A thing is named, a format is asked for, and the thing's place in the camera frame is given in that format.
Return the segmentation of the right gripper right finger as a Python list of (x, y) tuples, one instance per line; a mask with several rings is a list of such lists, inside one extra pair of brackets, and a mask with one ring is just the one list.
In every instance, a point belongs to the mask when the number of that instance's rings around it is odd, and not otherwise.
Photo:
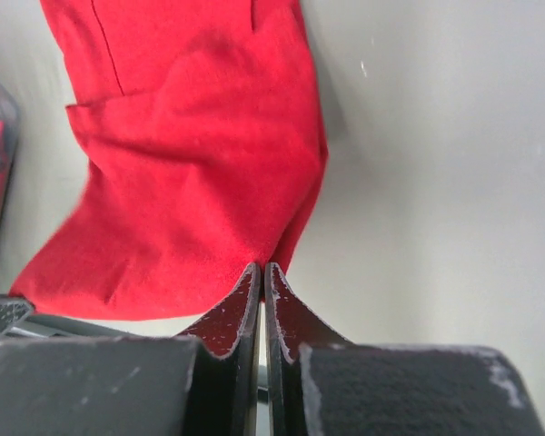
[(526, 386), (480, 346), (359, 345), (266, 266), (268, 395), (274, 435), (541, 435)]

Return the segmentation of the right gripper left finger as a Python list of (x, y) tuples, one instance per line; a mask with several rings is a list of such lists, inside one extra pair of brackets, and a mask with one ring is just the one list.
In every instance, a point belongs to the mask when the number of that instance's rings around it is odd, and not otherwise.
[(183, 332), (0, 336), (0, 435), (252, 435), (261, 270)]

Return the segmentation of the red t shirt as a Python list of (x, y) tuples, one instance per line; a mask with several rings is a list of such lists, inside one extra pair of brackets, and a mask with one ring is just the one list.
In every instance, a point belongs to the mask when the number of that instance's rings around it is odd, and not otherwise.
[(10, 293), (143, 321), (210, 310), (286, 267), (328, 157), (296, 1), (45, 1), (88, 159), (79, 204)]

